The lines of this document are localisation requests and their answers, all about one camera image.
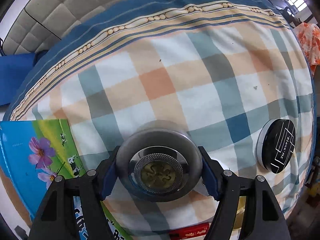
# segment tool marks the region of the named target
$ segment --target book cover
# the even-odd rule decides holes
[[[32,220],[56,176],[70,179],[86,172],[64,119],[0,122],[0,150],[0,166]],[[86,239],[84,218],[77,212],[82,213],[80,198],[74,200],[79,233],[81,239]],[[131,239],[101,204],[108,221],[112,221],[112,232],[120,239]]]

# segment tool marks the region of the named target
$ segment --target orange clothing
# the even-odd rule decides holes
[[[320,29],[315,24],[301,23],[293,31],[297,35],[301,49],[309,62],[313,77],[316,66],[320,65]]]

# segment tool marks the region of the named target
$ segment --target checkered blanket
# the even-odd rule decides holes
[[[237,175],[265,176],[285,217],[314,145],[309,68],[292,30],[267,0],[117,4],[41,58],[5,118],[67,118],[87,169],[141,125],[173,121]],[[255,156],[262,127],[275,118],[292,120],[297,133],[290,163],[277,175]],[[104,203],[125,230],[148,240],[210,221],[218,204],[195,191],[172,202],[145,202],[119,180]]]

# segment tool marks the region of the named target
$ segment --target green grass field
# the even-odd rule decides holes
[[[50,165],[50,169],[57,172],[61,168],[62,164],[66,162],[59,172],[66,179],[73,178],[73,172],[71,166],[68,163],[68,158],[73,155],[78,155],[75,143],[73,141],[68,121],[64,119],[60,120],[37,120],[32,123],[38,139],[46,137],[51,141],[51,147],[56,150],[56,156],[52,157],[53,163]],[[62,145],[60,134],[64,133],[67,142]],[[75,163],[78,167],[82,166],[79,158],[75,159]],[[80,175],[85,174],[85,170],[81,169]]]

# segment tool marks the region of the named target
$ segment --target blue cloth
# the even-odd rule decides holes
[[[0,106],[11,102],[34,66],[34,53],[0,57]]]

